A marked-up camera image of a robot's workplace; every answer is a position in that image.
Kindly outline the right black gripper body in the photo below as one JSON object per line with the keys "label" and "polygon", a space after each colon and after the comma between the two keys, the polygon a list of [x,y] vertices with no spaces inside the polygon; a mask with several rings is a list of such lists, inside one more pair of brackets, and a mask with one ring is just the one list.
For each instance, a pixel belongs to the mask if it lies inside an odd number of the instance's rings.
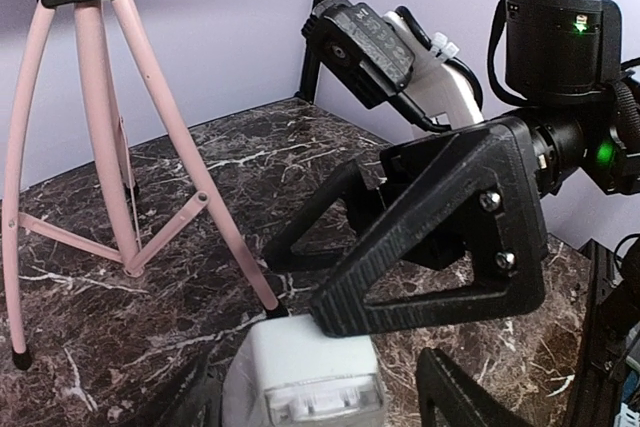
{"label": "right black gripper body", "polygon": [[505,117],[380,154],[385,208],[344,258],[351,272],[398,260],[444,270],[469,253],[481,272],[527,272],[546,254],[530,130]]}

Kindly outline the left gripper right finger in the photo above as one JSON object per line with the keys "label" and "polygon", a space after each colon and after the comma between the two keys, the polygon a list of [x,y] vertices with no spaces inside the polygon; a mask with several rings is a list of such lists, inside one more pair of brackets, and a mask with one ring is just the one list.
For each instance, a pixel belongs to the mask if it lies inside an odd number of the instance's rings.
{"label": "left gripper right finger", "polygon": [[417,392],[422,426],[436,425],[436,410],[449,426],[529,426],[438,348],[418,356]]}

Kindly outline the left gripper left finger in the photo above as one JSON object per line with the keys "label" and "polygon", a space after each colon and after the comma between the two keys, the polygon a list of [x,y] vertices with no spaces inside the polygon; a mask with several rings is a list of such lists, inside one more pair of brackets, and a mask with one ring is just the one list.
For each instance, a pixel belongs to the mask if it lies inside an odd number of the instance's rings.
{"label": "left gripper left finger", "polygon": [[213,348],[202,350],[125,426],[221,426],[224,373],[214,365]]}

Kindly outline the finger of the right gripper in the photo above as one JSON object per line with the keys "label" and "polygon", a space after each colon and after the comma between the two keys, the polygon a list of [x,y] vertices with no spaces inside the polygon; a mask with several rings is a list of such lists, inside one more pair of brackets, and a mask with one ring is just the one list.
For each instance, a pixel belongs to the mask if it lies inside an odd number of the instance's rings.
{"label": "finger of the right gripper", "polygon": [[[498,119],[396,145],[380,155],[387,209],[336,264],[310,312],[331,337],[523,315],[544,301],[546,229],[530,131]],[[463,256],[469,285],[369,304],[399,260],[436,271]]]}
{"label": "finger of the right gripper", "polygon": [[267,242],[263,258],[273,272],[312,272],[342,258],[347,233],[356,238],[381,215],[384,202],[354,159],[338,165]]}

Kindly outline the white metronome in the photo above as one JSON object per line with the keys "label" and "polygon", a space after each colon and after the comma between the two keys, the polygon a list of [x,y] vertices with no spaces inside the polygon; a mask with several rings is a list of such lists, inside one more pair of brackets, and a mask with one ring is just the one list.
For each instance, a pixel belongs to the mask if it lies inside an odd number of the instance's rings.
{"label": "white metronome", "polygon": [[370,336],[332,338],[308,314],[252,326],[226,374],[223,426],[383,426]]}

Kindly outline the pink music stand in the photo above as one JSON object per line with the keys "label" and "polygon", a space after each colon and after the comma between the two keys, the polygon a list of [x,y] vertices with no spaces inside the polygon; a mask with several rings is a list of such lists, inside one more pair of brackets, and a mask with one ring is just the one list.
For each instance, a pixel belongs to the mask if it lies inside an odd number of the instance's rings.
{"label": "pink music stand", "polygon": [[[169,139],[196,192],[147,243],[140,240],[130,151],[120,116],[111,71],[102,5],[110,2],[121,31]],[[74,9],[76,50],[94,162],[116,245],[91,241],[19,209],[27,127],[41,60],[50,28],[60,6]],[[288,310],[276,297],[251,254],[179,112],[157,61],[134,0],[37,0],[23,54],[11,112],[1,247],[6,308],[14,366],[32,365],[22,319],[18,234],[35,232],[59,243],[122,265],[126,275],[139,277],[145,266],[202,211],[208,211],[266,315],[283,317]]]}

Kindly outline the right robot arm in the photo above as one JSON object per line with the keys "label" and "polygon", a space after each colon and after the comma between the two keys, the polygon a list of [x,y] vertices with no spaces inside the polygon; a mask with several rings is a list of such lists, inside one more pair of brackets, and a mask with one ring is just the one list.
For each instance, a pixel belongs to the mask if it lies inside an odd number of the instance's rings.
{"label": "right robot arm", "polygon": [[545,297],[541,199],[584,171],[606,194],[639,190],[638,84],[621,60],[612,0],[499,0],[489,76],[510,111],[481,115],[482,91],[427,101],[436,71],[459,68],[405,7],[323,0],[302,33],[366,107],[391,104],[421,139],[381,151],[368,188],[339,165],[265,246],[275,272],[329,270],[310,312],[331,337],[523,315]]}

